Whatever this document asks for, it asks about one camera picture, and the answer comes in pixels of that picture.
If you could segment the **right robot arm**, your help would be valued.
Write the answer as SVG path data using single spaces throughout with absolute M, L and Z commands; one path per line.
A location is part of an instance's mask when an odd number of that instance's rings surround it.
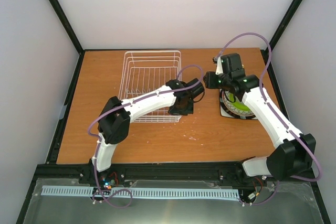
M 309 170 L 313 163 L 315 138 L 303 134 L 290 123 L 256 75 L 245 74 L 239 54 L 221 55 L 213 62 L 216 70 L 208 71 L 203 80 L 206 88 L 219 90 L 222 116 L 258 120 L 275 148 L 269 156 L 243 161 L 244 174 L 283 180 Z

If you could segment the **lime green plate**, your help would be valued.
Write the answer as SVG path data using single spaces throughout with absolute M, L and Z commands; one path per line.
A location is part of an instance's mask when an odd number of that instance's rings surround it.
M 244 105 L 241 101 L 239 101 L 232 93 L 226 92 L 228 101 L 233 105 L 234 108 L 242 110 L 242 111 L 249 111 L 249 107 Z

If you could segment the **white wire dish rack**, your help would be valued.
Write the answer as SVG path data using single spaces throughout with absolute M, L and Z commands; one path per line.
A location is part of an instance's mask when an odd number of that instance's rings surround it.
M 129 50 L 124 53 L 119 99 L 154 91 L 172 79 L 182 80 L 179 50 Z

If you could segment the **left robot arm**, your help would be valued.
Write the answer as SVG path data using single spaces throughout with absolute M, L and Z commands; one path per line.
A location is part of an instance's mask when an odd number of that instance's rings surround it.
M 130 124 L 136 119 L 162 108 L 168 108 L 171 116 L 193 114 L 194 99 L 204 92 L 204 86 L 197 78 L 187 83 L 173 79 L 135 98 L 111 97 L 88 128 L 88 134 L 98 138 L 97 149 L 91 158 L 91 178 L 100 184 L 108 180 L 108 168 L 116 146 L 128 137 Z

